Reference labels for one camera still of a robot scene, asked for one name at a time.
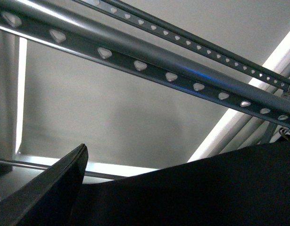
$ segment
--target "black fabric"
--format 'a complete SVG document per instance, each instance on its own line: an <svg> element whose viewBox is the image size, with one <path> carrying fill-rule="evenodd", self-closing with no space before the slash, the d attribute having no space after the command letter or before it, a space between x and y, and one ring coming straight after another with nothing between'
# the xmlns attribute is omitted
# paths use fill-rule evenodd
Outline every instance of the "black fabric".
<svg viewBox="0 0 290 226"><path fill-rule="evenodd" d="M80 145L0 201L0 226L61 226L70 217L88 160Z"/></svg>
<svg viewBox="0 0 290 226"><path fill-rule="evenodd" d="M290 141L82 185L71 225L290 225Z"/></svg>

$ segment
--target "white light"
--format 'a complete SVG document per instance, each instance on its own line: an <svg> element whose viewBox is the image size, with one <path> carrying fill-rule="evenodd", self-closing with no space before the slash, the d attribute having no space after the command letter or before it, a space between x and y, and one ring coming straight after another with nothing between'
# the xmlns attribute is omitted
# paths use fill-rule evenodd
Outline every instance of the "white light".
<svg viewBox="0 0 290 226"><path fill-rule="evenodd" d="M38 9L38 10L42 11L43 13L47 13L47 14L49 14L51 16L54 16L56 18L59 18L61 20L64 20L66 22L69 22L71 24L74 24L74 25L77 25L78 26L78 23L74 22L69 17L62 16L62 15L60 15L60 14L58 14L58 13L56 13L56 12L50 10L50 9L47 9L47 8L45 8L43 6L40 6L40 5L37 5L36 3L33 3L31 1L29 1L29 0L19 0L19 2L22 2L23 4L26 4L26 5L30 6L30 7L33 7L35 9Z"/></svg>
<svg viewBox="0 0 290 226"><path fill-rule="evenodd" d="M22 141L26 52L27 52L27 40L24 38L19 38L17 127L16 127L15 154L17 154Z"/></svg>
<svg viewBox="0 0 290 226"><path fill-rule="evenodd" d="M282 42L277 46L274 52L263 64L263 67L281 73L290 62L290 32L285 36ZM269 85L258 79L251 79L250 85L266 90ZM208 134L206 139L197 148L188 162L207 158L214 148L230 133L232 128L244 116L244 113L229 109Z"/></svg>
<svg viewBox="0 0 290 226"><path fill-rule="evenodd" d="M22 154L22 155L18 155L16 157L16 160L52 166L59 159ZM123 176L123 177L132 177L132 176L136 176L136 175L140 175L144 173L153 172L156 170L158 169L114 165L114 164L106 164L106 163L98 163L98 162L90 162L90 161L87 163L87 166L86 166L86 171L105 173L105 174L110 174L110 175L118 175L118 176Z"/></svg>

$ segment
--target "metal rail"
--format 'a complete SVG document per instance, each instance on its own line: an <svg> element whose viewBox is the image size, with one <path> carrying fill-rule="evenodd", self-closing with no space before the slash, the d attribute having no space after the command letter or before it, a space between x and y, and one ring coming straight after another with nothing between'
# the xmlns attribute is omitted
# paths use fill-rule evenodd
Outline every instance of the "metal rail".
<svg viewBox="0 0 290 226"><path fill-rule="evenodd" d="M282 99L290 101L290 92L283 92L281 95ZM277 124L275 123L269 123L264 135L261 138L260 144L267 144L271 141L273 134L277 128Z"/></svg>
<svg viewBox="0 0 290 226"><path fill-rule="evenodd" d="M289 101L44 1L0 1L0 29L290 128Z"/></svg>
<svg viewBox="0 0 290 226"><path fill-rule="evenodd" d="M74 0L96 11L288 91L290 80L235 53L118 0Z"/></svg>
<svg viewBox="0 0 290 226"><path fill-rule="evenodd" d="M23 168L29 168L29 169L35 169L35 170L46 170L50 167L50 166L42 165L42 164L35 164L35 163L15 161L15 160L4 160L4 159L0 159L0 165L17 166L17 167L23 167ZM91 171L85 171L85 176L93 177L93 178L111 179L111 180L120 180L120 179L126 178L123 176L111 175L111 174L106 174L106 173L97 173L97 172L91 172Z"/></svg>

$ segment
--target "gray metal bar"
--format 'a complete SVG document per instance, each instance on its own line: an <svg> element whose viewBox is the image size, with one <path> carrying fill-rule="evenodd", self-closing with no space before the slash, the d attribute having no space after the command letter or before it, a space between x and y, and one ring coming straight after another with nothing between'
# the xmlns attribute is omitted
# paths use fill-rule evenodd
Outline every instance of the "gray metal bar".
<svg viewBox="0 0 290 226"><path fill-rule="evenodd" d="M50 167L50 166L42 165L42 164L15 161L15 160L3 160L3 159L0 159L0 164L8 165L8 166L30 168L30 169L35 169L35 170L46 170ZM97 172L90 172L90 171L85 171L85 176L94 177L94 178L112 179L112 180L120 180L120 179L126 178L126 177L118 176L118 175L110 175L106 173L97 173Z"/></svg>
<svg viewBox="0 0 290 226"><path fill-rule="evenodd" d="M22 25L10 26L1 16L3 11L18 14ZM0 2L0 29L290 128L290 102L49 3ZM52 38L52 29L66 39ZM112 56L101 57L100 47L111 50ZM136 60L145 62L146 68L137 69ZM169 80L167 72L177 77ZM241 106L244 102L250 105ZM262 114L265 108L270 112ZM281 115L288 118L279 120Z"/></svg>
<svg viewBox="0 0 290 226"><path fill-rule="evenodd" d="M290 78L290 63L282 70L281 74L286 77ZM269 93L275 93L278 91L276 87L268 87L267 92ZM265 133L267 126L261 126L263 124L263 120L258 118L251 118L251 117L243 117L242 122L238 123L238 125L234 126L234 129L230 130L230 134L233 134L232 138L223 138L221 140L216 140L215 142L218 143L216 148L214 149L215 152L213 154L218 153L226 153L233 150L240 149L240 146L247 141L247 139L252 136L253 130L261 130L262 127L264 127L264 131L258 135L258 140L261 141L261 137L263 136L263 133Z"/></svg>
<svg viewBox="0 0 290 226"><path fill-rule="evenodd" d="M262 138L261 138L261 141L260 141L260 144L267 144L270 142L270 140L272 139L273 137L273 134L277 128L277 124L275 123L269 123L267 128L266 128L266 131L265 133L263 134Z"/></svg>
<svg viewBox="0 0 290 226"><path fill-rule="evenodd" d="M118 0L74 0L284 91L290 80L237 54Z"/></svg>
<svg viewBox="0 0 290 226"><path fill-rule="evenodd" d="M289 92L283 92L281 98L290 101L290 91ZM269 123L264 135L261 138L260 144L267 144L267 143L269 143L271 141L277 126L278 125L275 124L275 123Z"/></svg>

